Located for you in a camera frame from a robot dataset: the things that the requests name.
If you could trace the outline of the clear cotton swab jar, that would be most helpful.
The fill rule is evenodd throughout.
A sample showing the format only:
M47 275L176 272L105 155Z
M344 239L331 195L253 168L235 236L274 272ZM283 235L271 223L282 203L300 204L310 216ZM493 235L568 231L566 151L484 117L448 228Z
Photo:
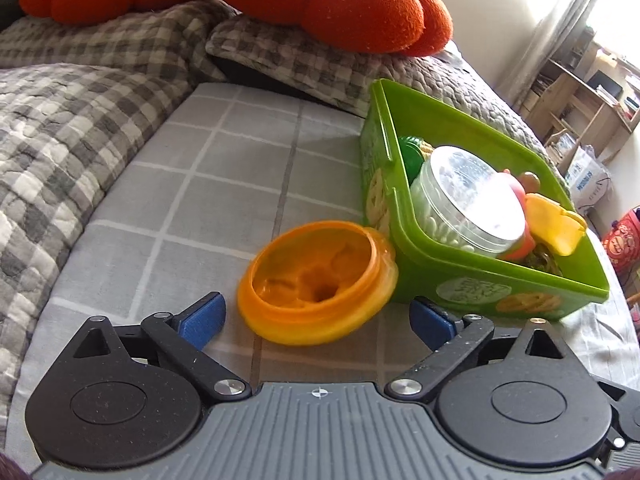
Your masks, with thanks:
M520 238L520 206L498 171L476 155L434 148L410 185L416 222L434 242L496 258Z

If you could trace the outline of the wooden shelf unit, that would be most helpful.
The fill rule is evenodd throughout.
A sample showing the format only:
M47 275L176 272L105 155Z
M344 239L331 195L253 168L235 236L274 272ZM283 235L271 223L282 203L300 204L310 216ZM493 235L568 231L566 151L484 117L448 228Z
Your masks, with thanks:
M570 50L544 63L518 112L562 172L575 154L570 142L592 148L606 165L638 126L639 67L586 28Z

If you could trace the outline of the yellow toy strainer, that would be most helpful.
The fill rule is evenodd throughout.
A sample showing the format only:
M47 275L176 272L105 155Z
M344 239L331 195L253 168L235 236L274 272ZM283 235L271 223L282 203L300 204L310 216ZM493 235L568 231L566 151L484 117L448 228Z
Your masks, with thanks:
M525 195L525 217L533 238L560 257L573 255L586 235L580 214L537 193Z

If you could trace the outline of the orange toy pumpkin half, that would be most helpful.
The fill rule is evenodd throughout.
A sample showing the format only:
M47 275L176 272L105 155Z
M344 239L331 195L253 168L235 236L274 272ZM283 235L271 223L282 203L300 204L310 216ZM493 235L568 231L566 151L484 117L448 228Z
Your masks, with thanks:
M341 339L390 301L399 276L395 249L375 229L318 221L292 229L250 263L236 304L258 336L284 346Z

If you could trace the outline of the brown round figure toy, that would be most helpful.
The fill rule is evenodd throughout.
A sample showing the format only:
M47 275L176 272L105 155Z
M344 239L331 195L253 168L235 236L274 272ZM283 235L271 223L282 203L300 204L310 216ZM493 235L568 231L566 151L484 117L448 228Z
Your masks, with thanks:
M518 182L521 183L526 194L538 193L540 191L540 180L533 172L522 172L518 175Z

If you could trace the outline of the grey checkered quilt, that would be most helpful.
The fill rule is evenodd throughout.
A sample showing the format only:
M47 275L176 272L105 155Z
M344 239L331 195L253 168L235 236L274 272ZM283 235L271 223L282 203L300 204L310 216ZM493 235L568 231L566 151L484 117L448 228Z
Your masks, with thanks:
M151 136L201 84L234 84L361 119L369 84L388 78L496 128L535 154L525 122L456 52L409 61L341 54L299 32L239 18L219 0L130 14L85 29L22 18L1 35L1 90L78 104L106 101L116 133L89 122L37 141L1 133L1 447L43 308L92 214Z

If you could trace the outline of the yellow green corn toy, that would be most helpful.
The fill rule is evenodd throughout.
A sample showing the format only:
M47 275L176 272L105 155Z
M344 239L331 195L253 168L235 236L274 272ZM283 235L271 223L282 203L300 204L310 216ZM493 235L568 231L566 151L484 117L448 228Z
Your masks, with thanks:
M398 144L408 182L412 183L420 174L424 162L431 156L434 148L417 136L400 136Z

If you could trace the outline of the brown octopus toy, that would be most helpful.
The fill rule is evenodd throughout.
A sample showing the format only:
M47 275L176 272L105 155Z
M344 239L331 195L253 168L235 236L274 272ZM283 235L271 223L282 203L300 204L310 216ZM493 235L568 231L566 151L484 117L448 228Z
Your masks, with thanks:
M524 258L522 265L556 276L563 275L551 249L542 243L536 244L534 249Z

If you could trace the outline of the light grey plaid sheet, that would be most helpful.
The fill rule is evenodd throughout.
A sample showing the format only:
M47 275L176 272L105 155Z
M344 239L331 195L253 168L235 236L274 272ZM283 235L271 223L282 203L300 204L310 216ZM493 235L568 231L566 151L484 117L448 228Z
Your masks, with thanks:
M1 90L1 132L16 140L69 133L70 148L95 122L116 133L106 101L74 117L78 104ZM272 236L314 220L361 220L361 119L234 84L201 84L168 116L118 177L78 238L52 288L26 353L6 434L6 454L27 471L41 465L25 422L37 382L81 324L81 315L138 322L176 311L210 290L227 301L227 322L204 350L247 378L258 359L234 296L250 256ZM603 377L639 387L639 350L613 299L566 318L563 335ZM345 339L321 347L266 344L261 380L372 382L391 378L426 353L410 334L406 307L393 304Z

